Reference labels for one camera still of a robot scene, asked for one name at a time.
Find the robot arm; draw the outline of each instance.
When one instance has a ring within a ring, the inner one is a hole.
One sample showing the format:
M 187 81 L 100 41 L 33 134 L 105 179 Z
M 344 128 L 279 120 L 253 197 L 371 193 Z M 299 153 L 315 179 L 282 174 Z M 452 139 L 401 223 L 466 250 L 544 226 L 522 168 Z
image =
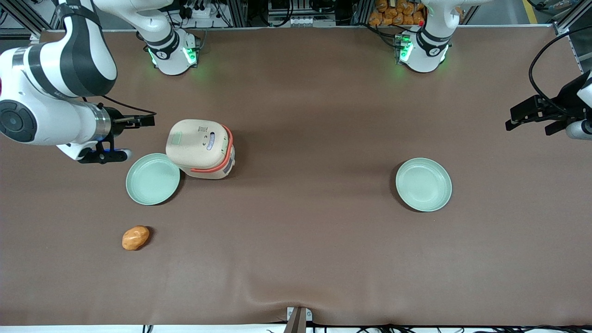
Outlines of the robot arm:
M 80 162 L 125 161 L 129 151 L 116 151 L 113 139 L 125 128 L 154 125 L 153 118 L 73 99 L 108 93 L 117 68 L 91 0 L 60 0 L 57 10 L 64 38 L 0 56 L 0 132 L 29 145 L 57 145 Z
M 555 104 L 548 103 L 540 95 L 534 95 L 510 109 L 511 119 L 506 130 L 521 124 L 555 120 L 545 127 L 547 135 L 565 130 L 572 139 L 592 140 L 592 73 L 580 75 L 561 88 Z
M 99 9 L 120 17 L 138 30 L 152 62 L 167 75 L 179 75 L 197 65 L 196 38 L 183 29 L 173 29 L 157 9 L 173 0 L 95 0 Z
M 422 0 L 427 8 L 426 22 L 415 32 L 404 33 L 410 41 L 399 53 L 400 62 L 420 73 L 435 70 L 444 61 L 448 42 L 460 22 L 455 8 L 490 1 L 493 0 Z

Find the orange handle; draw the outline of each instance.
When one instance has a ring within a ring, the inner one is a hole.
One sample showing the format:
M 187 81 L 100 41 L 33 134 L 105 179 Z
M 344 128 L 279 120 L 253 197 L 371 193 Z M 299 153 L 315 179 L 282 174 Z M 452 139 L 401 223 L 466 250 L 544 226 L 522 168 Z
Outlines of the orange handle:
M 222 161 L 222 163 L 219 166 L 216 166 L 216 167 L 210 168 L 210 169 L 192 168 L 190 170 L 191 172 L 197 172 L 199 174 L 209 174 L 211 172 L 216 172 L 216 171 L 222 170 L 222 168 L 224 168 L 228 164 L 228 161 L 230 160 L 230 155 L 232 153 L 232 143 L 233 143 L 234 139 L 232 137 L 232 132 L 230 131 L 230 129 L 224 125 L 222 125 L 222 127 L 226 130 L 226 133 L 228 133 L 228 151 L 226 152 L 226 157 L 224 157 L 224 160 Z

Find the brown tablecloth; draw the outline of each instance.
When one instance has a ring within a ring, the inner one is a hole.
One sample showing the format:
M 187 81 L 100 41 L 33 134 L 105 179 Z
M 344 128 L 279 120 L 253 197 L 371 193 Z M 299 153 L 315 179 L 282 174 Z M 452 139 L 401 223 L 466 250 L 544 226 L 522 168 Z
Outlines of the brown tablecloth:
M 167 77 L 133 33 L 107 34 L 110 96 L 157 126 L 124 132 L 136 155 L 108 165 L 0 139 L 0 324 L 274 322 L 294 305 L 332 325 L 590 323 L 592 144 L 504 128 L 553 36 L 460 28 L 419 74 L 361 28 L 213 31 L 199 68 Z M 535 70 L 551 96 L 578 73 L 567 41 Z M 229 126 L 235 169 L 134 203 L 127 170 L 182 119 Z M 438 212 L 394 188 L 418 156 L 452 177 Z M 156 234 L 127 252 L 138 224 Z

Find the black cable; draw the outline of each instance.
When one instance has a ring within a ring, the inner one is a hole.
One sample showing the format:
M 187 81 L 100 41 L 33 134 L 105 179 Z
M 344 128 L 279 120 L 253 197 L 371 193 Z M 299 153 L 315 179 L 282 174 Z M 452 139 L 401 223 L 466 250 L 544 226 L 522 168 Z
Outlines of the black cable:
M 542 2 L 539 4 L 535 4 L 532 2 L 532 0 L 526 0 L 526 2 L 528 2 L 532 7 L 535 7 L 535 9 L 538 11 L 549 9 L 549 7 L 545 7 L 545 4 Z
M 286 24 L 290 18 L 292 18 L 292 14 L 294 13 L 294 0 L 289 0 L 288 3 L 288 10 L 286 11 L 286 17 L 284 18 L 284 20 L 282 21 L 282 23 L 278 24 L 278 25 L 274 25 L 273 23 L 269 23 L 268 20 L 265 19 L 265 17 L 263 17 L 263 13 L 265 12 L 264 10 L 261 10 L 261 5 L 267 3 L 267 0 L 262 0 L 259 3 L 259 18 L 261 19 L 261 21 L 267 25 L 268 27 L 275 27 L 275 28 L 279 28 L 281 26 L 283 26 L 284 24 Z
M 395 44 L 392 44 L 391 42 L 389 42 L 387 40 L 387 38 L 385 36 L 383 36 L 381 33 L 378 34 L 380 36 L 380 39 L 386 44 L 389 45 L 390 47 L 394 48 L 394 49 L 400 49 L 400 47 L 396 46 Z
M 230 20 L 226 17 L 226 14 L 222 10 L 222 6 L 220 6 L 220 3 L 218 2 L 218 0 L 214 0 L 213 3 L 214 3 L 214 6 L 216 7 L 216 10 L 218 11 L 218 13 L 220 13 L 220 17 L 222 18 L 222 21 L 224 21 L 224 23 L 226 23 L 228 28 L 232 28 L 232 24 L 230 24 Z
M 138 107 L 133 107 L 133 106 L 131 106 L 131 105 L 127 105 L 127 104 L 125 104 L 125 103 L 119 102 L 119 101 L 117 101 L 117 100 L 114 100 L 113 98 L 111 98 L 111 97 L 108 97 L 108 96 L 105 96 L 105 95 L 102 95 L 101 97 L 102 97 L 102 98 L 105 98 L 106 100 L 108 100 L 108 101 L 111 101 L 111 102 L 113 102 L 113 103 L 115 103 L 115 104 L 119 104 L 119 105 L 121 105 L 121 106 L 123 106 L 123 107 L 127 107 L 127 108 L 130 108 L 130 109 L 132 109 L 132 110 L 137 110 L 137 111 L 141 111 L 141 112 L 145 112 L 145 113 L 147 113 L 147 114 L 146 114 L 146 115 L 144 115 L 144 116 L 139 116 L 139 117 L 138 117 L 138 119 L 144 119 L 144 118 L 148 118 L 148 117 L 154 117 L 154 116 L 156 116 L 156 112 L 154 112 L 154 111 L 150 111 L 150 110 L 146 110 L 146 109 L 143 109 L 143 108 L 138 108 Z
M 176 24 L 176 25 L 178 25 L 179 27 L 181 26 L 181 23 L 179 23 L 179 22 L 177 22 L 177 21 L 173 20 L 173 18 L 170 16 L 170 12 L 169 12 L 169 11 L 166 11 L 166 13 L 167 13 L 167 15 L 169 16 L 170 23 L 171 23 L 173 26 L 175 26 L 175 24 Z
M 360 23 L 356 23 L 354 25 L 362 25 L 362 26 L 368 28 L 371 32 L 373 32 L 375 34 L 381 34 L 384 37 L 395 37 L 395 35 L 393 35 L 393 34 L 387 34 L 387 33 L 383 33 L 382 31 L 379 31 L 378 30 L 378 27 L 373 27 L 373 26 L 369 25 L 368 23 L 362 23 L 362 22 L 360 22 Z M 399 28 L 401 30 L 408 31 L 410 33 L 418 33 L 419 32 L 419 30 L 418 31 L 409 30 L 409 29 L 407 29 L 405 27 L 402 27 L 400 25 L 389 25 L 389 27 Z
M 0 25 L 3 25 L 4 21 L 6 21 L 6 19 L 8 18 L 8 12 L 5 11 L 4 14 L 6 15 L 4 15 L 4 18 L 2 19 L 2 22 L 0 22 Z
M 329 8 L 321 8 L 320 6 L 315 5 L 315 0 L 308 0 L 308 6 L 313 9 L 315 12 L 319 12 L 321 14 L 326 14 L 330 12 L 334 12 L 335 8 L 337 7 L 337 1 L 333 3 L 332 7 Z
M 560 34 L 559 36 L 555 37 L 553 40 L 551 40 L 549 43 L 547 43 L 547 45 L 543 46 L 543 48 L 539 51 L 539 53 L 535 56 L 535 58 L 532 60 L 532 63 L 530 64 L 530 67 L 528 68 L 528 79 L 530 81 L 530 84 L 532 85 L 532 88 L 535 89 L 536 93 L 539 94 L 547 103 L 549 103 L 551 106 L 557 108 L 559 110 L 559 112 L 563 113 L 563 114 L 567 114 L 567 110 L 563 107 L 560 107 L 559 105 L 555 104 L 555 102 L 553 102 L 547 95 L 545 95 L 545 93 L 539 88 L 539 86 L 536 84 L 535 79 L 532 76 L 532 70 L 535 67 L 536 62 L 539 60 L 540 56 L 543 55 L 543 53 L 553 44 L 555 44 L 556 41 L 562 39 L 563 37 L 569 36 L 571 34 L 574 34 L 578 31 L 582 31 L 585 29 L 589 29 L 592 28 L 592 25 L 588 25 L 586 27 L 583 28 L 579 28 L 573 31 L 569 31 L 567 33 L 564 34 Z

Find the light green plate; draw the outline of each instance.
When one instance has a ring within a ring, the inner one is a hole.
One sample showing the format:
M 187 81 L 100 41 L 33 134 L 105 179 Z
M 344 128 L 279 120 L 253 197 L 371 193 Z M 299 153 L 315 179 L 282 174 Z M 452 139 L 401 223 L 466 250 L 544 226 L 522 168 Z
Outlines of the light green plate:
M 427 158 L 414 158 L 403 163 L 395 181 L 401 199 L 421 212 L 444 207 L 452 195 L 448 172 Z
M 158 204 L 173 195 L 180 179 L 181 170 L 165 154 L 149 154 L 128 171 L 127 194 L 140 204 Z

